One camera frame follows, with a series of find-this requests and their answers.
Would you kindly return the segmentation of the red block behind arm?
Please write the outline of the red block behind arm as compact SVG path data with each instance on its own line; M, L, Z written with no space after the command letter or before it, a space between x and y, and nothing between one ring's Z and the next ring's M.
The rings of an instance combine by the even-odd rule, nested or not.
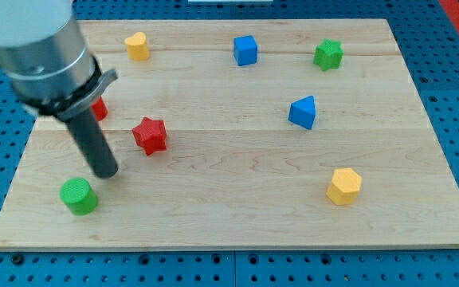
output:
M104 99L100 97L96 100L92 105L91 109L93 111L94 116L98 121L102 121L108 115L108 108L104 102Z

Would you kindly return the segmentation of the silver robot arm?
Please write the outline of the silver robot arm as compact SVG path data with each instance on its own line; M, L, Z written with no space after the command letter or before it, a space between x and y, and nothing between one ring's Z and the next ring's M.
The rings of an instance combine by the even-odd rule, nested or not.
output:
M100 71L68 0L0 0L0 69L21 102L62 121L117 78Z

